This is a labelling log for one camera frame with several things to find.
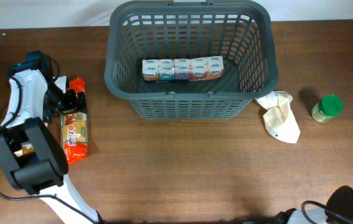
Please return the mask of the orange biscuit packet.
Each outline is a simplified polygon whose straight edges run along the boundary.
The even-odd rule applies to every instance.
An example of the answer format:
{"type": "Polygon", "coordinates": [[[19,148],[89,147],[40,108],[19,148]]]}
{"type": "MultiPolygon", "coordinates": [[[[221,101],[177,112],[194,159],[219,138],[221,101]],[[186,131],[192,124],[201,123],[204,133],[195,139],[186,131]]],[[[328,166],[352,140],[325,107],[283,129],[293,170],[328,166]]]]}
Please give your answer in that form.
{"type": "Polygon", "coordinates": [[[84,80],[74,78],[67,90],[76,92],[77,110],[60,117],[60,138],[67,162],[73,164],[87,157],[88,124],[84,80]]]}

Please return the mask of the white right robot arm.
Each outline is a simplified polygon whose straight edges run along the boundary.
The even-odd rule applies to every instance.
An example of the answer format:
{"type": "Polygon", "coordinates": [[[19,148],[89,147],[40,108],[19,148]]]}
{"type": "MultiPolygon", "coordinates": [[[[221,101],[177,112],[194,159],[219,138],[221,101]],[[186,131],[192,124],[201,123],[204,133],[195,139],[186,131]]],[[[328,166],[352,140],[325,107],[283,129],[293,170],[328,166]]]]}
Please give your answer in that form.
{"type": "Polygon", "coordinates": [[[271,224],[353,224],[353,188],[339,187],[325,204],[307,200],[273,217],[271,224]]]}

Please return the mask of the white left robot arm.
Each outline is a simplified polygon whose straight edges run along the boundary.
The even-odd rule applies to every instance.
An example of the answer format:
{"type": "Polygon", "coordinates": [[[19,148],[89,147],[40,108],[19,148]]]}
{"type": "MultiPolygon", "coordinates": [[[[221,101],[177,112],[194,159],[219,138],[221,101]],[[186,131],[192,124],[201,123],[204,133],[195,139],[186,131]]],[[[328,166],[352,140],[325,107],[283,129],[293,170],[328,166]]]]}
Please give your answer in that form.
{"type": "Polygon", "coordinates": [[[44,201],[64,223],[103,223],[73,186],[71,156],[87,150],[84,82],[53,72],[57,64],[36,50],[9,67],[11,96],[0,126],[0,168],[26,200],[44,201]]]}

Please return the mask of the white tissue multipack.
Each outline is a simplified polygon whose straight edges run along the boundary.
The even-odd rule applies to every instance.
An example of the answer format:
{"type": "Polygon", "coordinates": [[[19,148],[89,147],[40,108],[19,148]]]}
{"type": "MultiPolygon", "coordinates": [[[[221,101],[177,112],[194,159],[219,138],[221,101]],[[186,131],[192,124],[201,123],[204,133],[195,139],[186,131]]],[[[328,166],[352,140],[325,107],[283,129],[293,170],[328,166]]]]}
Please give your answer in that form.
{"type": "Polygon", "coordinates": [[[142,61],[145,81],[202,81],[215,80],[224,72],[222,56],[142,61]]]}

